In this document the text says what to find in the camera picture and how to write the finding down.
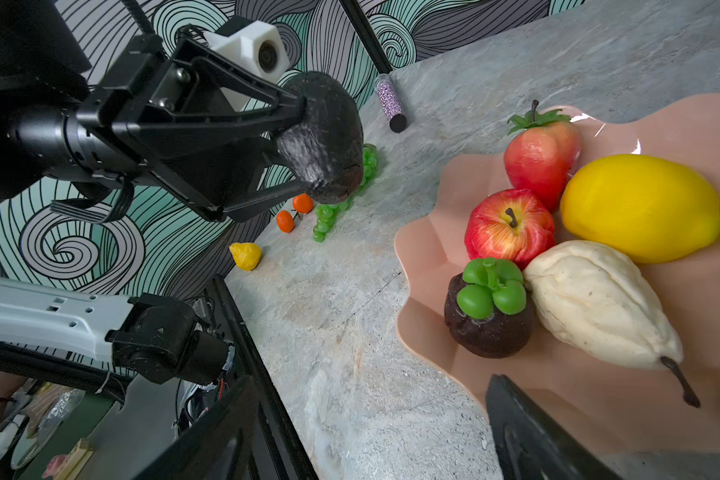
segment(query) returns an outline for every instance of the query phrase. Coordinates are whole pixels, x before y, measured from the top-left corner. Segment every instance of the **apple stem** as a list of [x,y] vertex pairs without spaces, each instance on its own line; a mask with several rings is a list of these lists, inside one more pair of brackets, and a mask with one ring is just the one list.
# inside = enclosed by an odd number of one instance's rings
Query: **apple stem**
[[536,109],[539,107],[539,101],[534,100],[530,102],[530,121],[536,121]]
[[666,368],[670,369],[672,374],[674,374],[674,376],[677,377],[678,380],[680,380],[680,384],[682,386],[682,399],[685,401],[685,403],[687,403],[691,407],[700,408],[701,401],[699,400],[699,397],[696,396],[696,392],[694,392],[691,388],[688,380],[686,380],[685,376],[682,374],[682,371],[677,365],[677,362],[675,362],[668,356],[662,356],[659,358],[659,360],[661,360],[662,364]]
[[507,215],[509,215],[510,218],[512,219],[512,221],[509,222],[509,226],[511,226],[512,228],[515,228],[518,225],[518,219],[514,217],[514,212],[512,211],[511,208],[507,208],[507,211],[505,211],[505,213]]

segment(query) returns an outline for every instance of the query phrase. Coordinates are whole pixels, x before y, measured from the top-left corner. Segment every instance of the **swirl patterned wallpaper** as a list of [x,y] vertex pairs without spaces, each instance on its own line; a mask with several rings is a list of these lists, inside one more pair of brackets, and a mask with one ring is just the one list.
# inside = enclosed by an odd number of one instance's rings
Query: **swirl patterned wallpaper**
[[[395,68],[429,58],[584,0],[362,0]],[[56,6],[88,56],[85,76],[96,85],[138,28],[118,0],[58,0]],[[146,0],[145,13],[166,49],[184,24],[215,30],[231,14],[277,26],[291,69],[327,72],[358,107],[377,71],[338,0]],[[254,108],[250,102],[248,108]],[[262,184],[288,180],[285,168]],[[252,241],[272,213],[244,224],[208,223],[155,187],[137,187],[128,215],[103,226],[50,212],[53,199],[80,197],[65,181],[44,178],[0,205],[0,276],[87,293],[143,292],[186,298],[213,274],[234,266],[228,245]],[[95,208],[106,211],[111,197]]]

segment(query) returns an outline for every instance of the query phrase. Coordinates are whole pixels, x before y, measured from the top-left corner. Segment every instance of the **black bracket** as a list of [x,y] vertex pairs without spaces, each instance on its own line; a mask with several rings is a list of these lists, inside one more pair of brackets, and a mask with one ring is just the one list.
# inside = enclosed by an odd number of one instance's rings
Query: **black bracket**
[[490,378],[485,405],[505,480],[621,480],[506,375]]
[[143,293],[120,330],[111,330],[115,366],[136,370],[147,380],[164,383],[173,377],[207,385],[219,378],[229,354],[226,342],[196,330],[199,321],[181,300]]
[[[192,38],[182,38],[169,59],[161,45],[156,34],[134,37],[77,111],[80,124],[130,160],[132,181],[163,187],[211,221],[245,221],[301,193],[295,182],[258,190],[264,168],[285,164],[275,142],[259,135],[299,123],[304,97]],[[222,88],[265,106],[236,112]],[[106,162],[102,169],[123,171]]]

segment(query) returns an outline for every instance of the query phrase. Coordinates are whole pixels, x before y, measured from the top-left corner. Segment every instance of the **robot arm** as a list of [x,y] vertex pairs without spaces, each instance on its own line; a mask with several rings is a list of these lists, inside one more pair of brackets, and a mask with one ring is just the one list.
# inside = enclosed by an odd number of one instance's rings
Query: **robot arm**
[[91,295],[0,278],[0,342],[80,353],[154,383],[178,377],[206,385],[229,368],[230,345],[199,323],[191,306],[164,296]]
[[[96,224],[125,215],[135,184],[210,221],[248,220],[303,191],[345,200],[362,181],[352,97],[318,72],[273,83],[287,61],[271,25],[235,17],[208,37],[218,52],[185,36],[168,56],[156,34],[137,35],[88,92],[84,55],[50,0],[0,0],[0,201],[41,175],[86,197],[53,210]],[[263,106],[241,111],[248,98]],[[259,189],[274,164],[296,180]],[[113,190],[108,214],[87,210]]]

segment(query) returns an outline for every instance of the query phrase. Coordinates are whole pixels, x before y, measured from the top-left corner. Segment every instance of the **gray stone surface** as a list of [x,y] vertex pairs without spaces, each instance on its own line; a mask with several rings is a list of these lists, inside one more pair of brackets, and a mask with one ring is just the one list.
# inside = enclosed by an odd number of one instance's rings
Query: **gray stone surface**
[[[376,98],[362,108],[383,162],[371,187],[323,244],[313,214],[289,235],[269,225],[259,267],[227,284],[321,478],[500,478],[483,412],[397,338],[394,235],[432,210],[453,156],[503,151],[533,98],[626,122],[720,91],[720,0],[589,0],[393,79],[410,127],[391,132]],[[609,461],[627,478],[707,478],[663,458]]]

